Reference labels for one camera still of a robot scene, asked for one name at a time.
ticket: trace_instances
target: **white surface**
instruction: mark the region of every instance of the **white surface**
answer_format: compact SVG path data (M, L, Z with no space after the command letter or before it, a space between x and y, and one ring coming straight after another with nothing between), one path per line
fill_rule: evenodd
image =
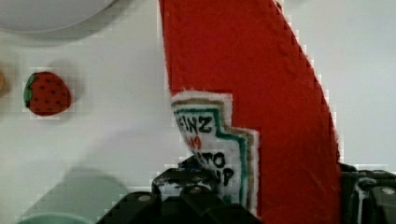
M396 2L285 0L329 92L344 162L396 172Z
M187 157L165 90L156 1L120 0L77 26L0 32L0 223L11 223L70 170L91 168L130 191ZM27 78L50 69L74 91L57 119L23 107Z
M329 90L345 162L396 171L396 2L286 1L285 14ZM7 79L0 93L0 223L72 168L106 172L135 190L187 156L164 90L158 19L155 0L120 0L64 31L0 33ZM57 120L23 110L23 82L41 67L52 67L76 95Z
M82 22L114 0L0 0L0 29L53 31Z

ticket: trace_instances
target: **ketchup bottle costume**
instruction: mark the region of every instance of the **ketchup bottle costume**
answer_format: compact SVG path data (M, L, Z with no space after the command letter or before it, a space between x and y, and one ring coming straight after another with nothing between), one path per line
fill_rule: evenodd
M273 0L160 0L178 128L219 196L266 224L340 223L338 146Z

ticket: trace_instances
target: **white bowl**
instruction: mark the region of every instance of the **white bowl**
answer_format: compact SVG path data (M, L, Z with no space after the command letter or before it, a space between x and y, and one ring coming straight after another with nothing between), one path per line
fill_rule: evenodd
M115 0L0 0L0 30L46 33L89 19Z

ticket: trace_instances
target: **green strawberry leaves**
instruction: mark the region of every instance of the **green strawberry leaves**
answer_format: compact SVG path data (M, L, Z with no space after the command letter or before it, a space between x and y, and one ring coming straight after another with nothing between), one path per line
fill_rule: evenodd
M32 94L32 89L30 86L32 86L33 82L35 81L35 73L32 74L29 79L27 80L24 92L23 92L23 101L25 102L25 106L29 107L29 102L32 100L33 94Z

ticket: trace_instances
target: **red strawberry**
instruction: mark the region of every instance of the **red strawberry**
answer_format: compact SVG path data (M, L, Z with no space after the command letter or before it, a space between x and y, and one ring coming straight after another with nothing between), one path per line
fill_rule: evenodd
M71 105L71 95L64 82L51 72L32 74L23 93L26 107L39 116L52 116Z

